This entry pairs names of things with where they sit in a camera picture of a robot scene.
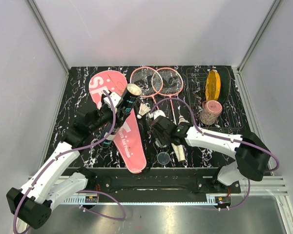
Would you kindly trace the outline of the shuttlecock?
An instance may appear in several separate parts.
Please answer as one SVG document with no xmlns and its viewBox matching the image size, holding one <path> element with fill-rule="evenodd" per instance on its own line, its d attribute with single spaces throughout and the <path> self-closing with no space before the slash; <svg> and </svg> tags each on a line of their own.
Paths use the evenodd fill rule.
<svg viewBox="0 0 293 234">
<path fill-rule="evenodd" d="M 155 138 L 156 144 L 160 148 L 165 148 L 170 145 L 170 142 L 164 139 L 163 137 L 159 136 Z"/>
<path fill-rule="evenodd" d="M 179 116 L 179 122 L 178 124 L 181 125 L 181 124 L 188 124 L 189 121 L 186 120 L 183 116 Z"/>
<path fill-rule="evenodd" d="M 139 107 L 139 112 L 137 114 L 137 119 L 141 119 L 144 115 L 146 115 L 147 113 L 150 112 L 150 107 L 147 106 L 146 104 L 144 103 L 141 103 L 140 104 L 140 107 Z"/>
</svg>

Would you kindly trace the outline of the clear tube lid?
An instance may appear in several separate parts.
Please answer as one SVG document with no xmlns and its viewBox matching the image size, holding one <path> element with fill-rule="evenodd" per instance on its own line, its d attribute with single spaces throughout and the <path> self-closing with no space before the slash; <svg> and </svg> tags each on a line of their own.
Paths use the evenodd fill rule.
<svg viewBox="0 0 293 234">
<path fill-rule="evenodd" d="M 157 161 L 161 165 L 167 165 L 170 162 L 170 156 L 167 152 L 160 152 L 156 156 Z"/>
</svg>

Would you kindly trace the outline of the black shuttlecock tube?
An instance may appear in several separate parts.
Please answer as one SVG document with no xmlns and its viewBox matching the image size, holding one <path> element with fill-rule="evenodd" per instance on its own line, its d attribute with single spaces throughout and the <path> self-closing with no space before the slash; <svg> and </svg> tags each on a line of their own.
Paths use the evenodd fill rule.
<svg viewBox="0 0 293 234">
<path fill-rule="evenodd" d="M 105 128 L 103 132 L 101 133 L 101 137 L 105 137 L 109 130 L 112 128 L 112 132 L 102 143 L 99 145 L 102 148 L 107 148 L 113 139 L 115 138 L 117 132 L 119 129 L 123 126 L 125 120 L 130 115 L 131 110 L 137 103 L 137 99 L 140 97 L 142 93 L 142 90 L 139 86 L 136 84 L 129 83 L 126 86 L 126 89 L 124 90 L 122 94 L 122 99 L 120 101 L 120 104 L 117 105 L 117 112 L 116 112 L 116 123 L 115 126 L 112 128 L 112 121 L 108 122 L 105 125 Z"/>
</svg>

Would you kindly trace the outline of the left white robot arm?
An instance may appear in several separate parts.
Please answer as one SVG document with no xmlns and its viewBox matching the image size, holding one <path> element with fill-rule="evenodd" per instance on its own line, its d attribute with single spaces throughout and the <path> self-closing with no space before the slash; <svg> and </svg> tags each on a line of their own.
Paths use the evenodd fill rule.
<svg viewBox="0 0 293 234">
<path fill-rule="evenodd" d="M 111 136 L 116 126 L 117 112 L 123 100 L 124 98 L 115 92 L 104 92 L 102 101 L 107 111 L 94 122 L 95 128 L 107 123 L 111 124 L 105 136 L 89 145 L 86 145 L 83 139 L 75 139 L 73 142 L 66 139 L 60 142 L 53 155 L 27 183 L 20 189 L 11 188 L 8 191 L 6 197 L 11 213 L 14 215 L 14 233 L 18 232 L 18 220 L 25 222 L 29 229 L 38 229 L 49 219 L 53 209 L 75 193 L 95 192 L 96 175 L 86 168 L 78 169 L 58 185 L 55 182 L 70 163 L 80 156 L 81 151 L 95 147 Z"/>
</svg>

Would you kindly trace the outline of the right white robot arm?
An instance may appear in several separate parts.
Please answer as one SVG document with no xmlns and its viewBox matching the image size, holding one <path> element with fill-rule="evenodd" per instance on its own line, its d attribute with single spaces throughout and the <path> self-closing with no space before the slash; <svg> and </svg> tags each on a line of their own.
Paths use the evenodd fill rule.
<svg viewBox="0 0 293 234">
<path fill-rule="evenodd" d="M 268 169 L 270 151 L 252 132 L 244 136 L 226 135 L 187 122 L 176 125 L 164 116 L 156 117 L 151 122 L 151 129 L 162 145 L 173 143 L 206 148 L 233 158 L 234 162 L 222 166 L 212 181 L 212 188 L 217 193 L 225 192 L 232 183 L 244 178 L 261 181 Z"/>
</svg>

